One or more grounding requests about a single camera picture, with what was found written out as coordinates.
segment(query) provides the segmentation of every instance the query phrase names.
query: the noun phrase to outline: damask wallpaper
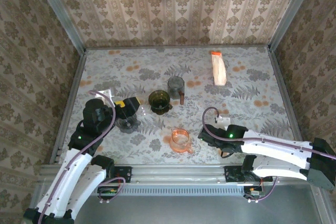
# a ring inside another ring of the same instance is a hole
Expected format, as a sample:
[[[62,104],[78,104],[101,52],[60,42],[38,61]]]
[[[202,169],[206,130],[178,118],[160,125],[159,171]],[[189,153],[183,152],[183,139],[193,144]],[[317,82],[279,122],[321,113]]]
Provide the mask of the damask wallpaper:
[[[336,151],[336,0],[304,0],[276,55],[303,138]]]
[[[0,223],[20,223],[79,56],[47,0],[0,0]]]
[[[290,0],[62,0],[85,47],[267,44]]]

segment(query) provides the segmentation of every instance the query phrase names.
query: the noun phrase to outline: floral tablecloth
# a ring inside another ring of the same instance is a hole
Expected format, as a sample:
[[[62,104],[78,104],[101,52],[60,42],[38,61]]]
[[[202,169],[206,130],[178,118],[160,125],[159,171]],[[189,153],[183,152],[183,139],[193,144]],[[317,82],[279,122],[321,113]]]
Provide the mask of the floral tablecloth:
[[[210,51],[221,51],[227,71],[225,86],[214,86]],[[91,89],[112,88],[114,101],[138,96],[144,103],[137,113],[141,125],[131,134],[115,127],[99,146],[96,155],[111,157],[117,164],[221,164],[241,163],[243,154],[222,159],[218,149],[197,138],[202,113],[217,107],[222,116],[258,132],[293,140],[286,110],[266,47],[207,47],[88,50],[74,109],[63,145],[64,158]],[[185,102],[171,100],[173,109],[156,115],[148,105],[149,94],[167,90],[170,76],[185,81]],[[207,122],[214,122],[209,111]],[[166,143],[172,127],[188,130],[194,153],[178,154]]]

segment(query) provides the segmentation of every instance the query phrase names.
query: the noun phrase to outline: patterned wallpaper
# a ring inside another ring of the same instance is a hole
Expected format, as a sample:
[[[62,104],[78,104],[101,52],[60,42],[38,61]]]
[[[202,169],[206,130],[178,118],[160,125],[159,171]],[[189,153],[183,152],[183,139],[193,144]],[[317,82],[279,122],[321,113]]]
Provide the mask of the patterned wallpaper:
[[[290,0],[62,0],[85,47],[267,44]]]
[[[336,151],[336,0],[304,0],[276,55],[303,138]]]
[[[79,56],[47,0],[0,0],[0,223],[20,223]]]

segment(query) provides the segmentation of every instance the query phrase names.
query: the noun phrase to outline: dark glass mug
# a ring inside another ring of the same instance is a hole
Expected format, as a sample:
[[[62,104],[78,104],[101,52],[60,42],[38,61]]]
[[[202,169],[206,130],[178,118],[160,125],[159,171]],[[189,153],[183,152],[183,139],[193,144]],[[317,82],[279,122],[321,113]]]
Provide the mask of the dark glass mug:
[[[148,97],[148,102],[152,111],[158,115],[163,115],[172,109],[169,94],[163,90],[152,92]]]

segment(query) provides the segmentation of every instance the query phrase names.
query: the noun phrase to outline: gray floor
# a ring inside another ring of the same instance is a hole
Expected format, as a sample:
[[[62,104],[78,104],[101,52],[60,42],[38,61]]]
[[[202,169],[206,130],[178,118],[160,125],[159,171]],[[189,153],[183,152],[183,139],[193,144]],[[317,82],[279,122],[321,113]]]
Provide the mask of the gray floor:
[[[75,224],[192,223],[192,224],[319,224],[309,186],[278,186],[259,203],[243,197],[133,197],[110,204],[90,197]]]

